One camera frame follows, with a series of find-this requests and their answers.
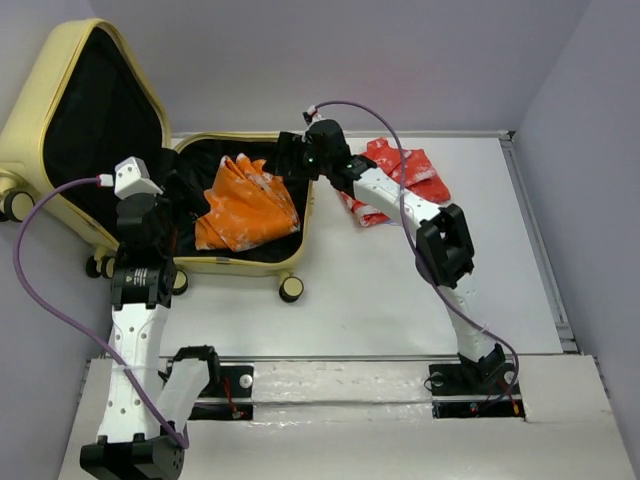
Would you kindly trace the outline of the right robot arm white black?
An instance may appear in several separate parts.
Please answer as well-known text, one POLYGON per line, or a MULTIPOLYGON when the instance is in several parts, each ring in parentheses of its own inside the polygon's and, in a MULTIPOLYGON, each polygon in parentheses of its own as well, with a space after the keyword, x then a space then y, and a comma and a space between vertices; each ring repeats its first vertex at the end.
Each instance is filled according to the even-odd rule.
POLYGON ((342 128, 330 119, 312 122, 302 134, 281 132, 266 169, 287 179, 325 177, 334 189, 400 224, 419 274, 449 315, 459 358, 455 379, 470 394, 493 400, 505 395, 498 383, 511 348, 472 318, 475 250, 459 206, 441 207, 406 190, 373 160, 352 153, 342 128))

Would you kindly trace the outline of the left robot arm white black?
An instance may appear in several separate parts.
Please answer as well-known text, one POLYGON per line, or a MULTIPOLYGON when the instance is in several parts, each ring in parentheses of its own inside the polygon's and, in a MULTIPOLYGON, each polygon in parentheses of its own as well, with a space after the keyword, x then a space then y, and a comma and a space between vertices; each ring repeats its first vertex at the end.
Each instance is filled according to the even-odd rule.
POLYGON ((96 479, 177 479, 193 406, 220 386, 218 356, 211 346, 183 347, 160 373, 178 273, 174 210, 182 196, 127 163, 113 186, 120 233, 111 281, 113 363, 97 438, 82 446, 79 464, 96 479))

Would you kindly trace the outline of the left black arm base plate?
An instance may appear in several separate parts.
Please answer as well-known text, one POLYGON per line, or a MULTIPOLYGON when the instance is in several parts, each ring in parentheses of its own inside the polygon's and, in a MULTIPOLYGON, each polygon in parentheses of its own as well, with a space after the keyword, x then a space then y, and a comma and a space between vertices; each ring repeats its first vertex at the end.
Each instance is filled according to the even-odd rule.
POLYGON ((222 364, 210 375, 206 361, 187 359, 159 370, 164 381, 159 412, 179 428, 187 420, 247 421, 253 418, 252 364, 222 364))

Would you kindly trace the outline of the yellow hard-shell suitcase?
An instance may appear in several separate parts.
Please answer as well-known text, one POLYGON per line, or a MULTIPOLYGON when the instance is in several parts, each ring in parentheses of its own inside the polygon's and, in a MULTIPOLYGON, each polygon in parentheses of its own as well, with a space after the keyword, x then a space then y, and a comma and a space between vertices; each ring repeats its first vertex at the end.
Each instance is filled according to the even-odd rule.
MULTIPOLYGON (((143 159, 162 185, 177 170, 199 190, 212 186, 223 155, 251 160, 273 153, 277 134, 203 132, 175 147, 168 117, 120 32, 107 21, 63 23, 47 38, 1 132, 1 222, 21 222, 35 199, 83 177, 111 173, 120 161, 143 159)), ((286 180, 301 226, 284 238, 234 253, 195 248, 195 223, 179 220, 174 294, 186 291, 187 272, 279 276, 279 296, 295 302, 304 283, 293 273, 302 255, 312 185, 286 180)), ((110 279, 118 248, 113 193, 76 187, 46 207, 93 252, 86 274, 110 279)))

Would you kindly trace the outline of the orange white patterned garment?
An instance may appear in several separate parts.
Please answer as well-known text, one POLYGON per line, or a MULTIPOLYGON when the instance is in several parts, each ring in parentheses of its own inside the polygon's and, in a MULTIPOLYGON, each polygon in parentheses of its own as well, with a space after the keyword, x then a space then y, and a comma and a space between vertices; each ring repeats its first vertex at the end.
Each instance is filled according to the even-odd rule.
POLYGON ((301 220, 284 179, 265 170, 264 159, 225 155, 204 191, 209 212, 195 224, 198 251, 243 252, 300 230, 301 220))

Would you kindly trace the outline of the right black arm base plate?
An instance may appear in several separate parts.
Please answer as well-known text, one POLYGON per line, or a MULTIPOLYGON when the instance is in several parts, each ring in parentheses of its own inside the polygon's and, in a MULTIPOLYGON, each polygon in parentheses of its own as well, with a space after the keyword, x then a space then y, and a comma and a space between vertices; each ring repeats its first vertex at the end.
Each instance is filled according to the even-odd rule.
POLYGON ((431 394, 432 415, 435 419, 520 418, 526 417, 520 386, 513 380, 512 363, 504 365, 487 383, 471 386, 455 363, 429 366, 424 381, 431 394))

